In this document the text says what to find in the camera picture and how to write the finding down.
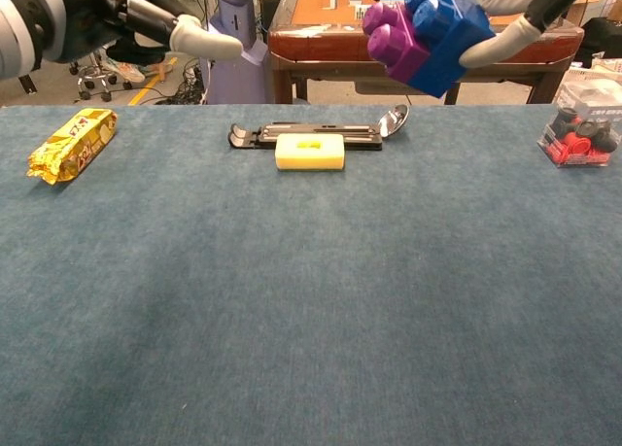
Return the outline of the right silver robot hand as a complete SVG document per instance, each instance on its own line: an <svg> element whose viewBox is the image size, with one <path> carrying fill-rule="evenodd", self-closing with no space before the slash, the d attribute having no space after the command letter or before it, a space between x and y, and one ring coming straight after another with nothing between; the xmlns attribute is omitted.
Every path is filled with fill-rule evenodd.
<svg viewBox="0 0 622 446"><path fill-rule="evenodd" d="M478 0L491 17L516 18L501 33L465 50L459 63L466 69L486 67L514 56L538 40L576 0Z"/></svg>

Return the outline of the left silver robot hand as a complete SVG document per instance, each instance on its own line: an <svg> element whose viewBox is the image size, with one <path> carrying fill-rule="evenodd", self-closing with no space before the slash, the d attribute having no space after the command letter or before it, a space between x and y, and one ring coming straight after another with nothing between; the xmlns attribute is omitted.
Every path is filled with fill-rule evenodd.
<svg viewBox="0 0 622 446"><path fill-rule="evenodd" d="M168 51L210 60L231 60L243 45L210 32L178 0L62 0L64 30L57 31L56 62L83 57L114 40L130 48L134 60L156 60Z"/></svg>

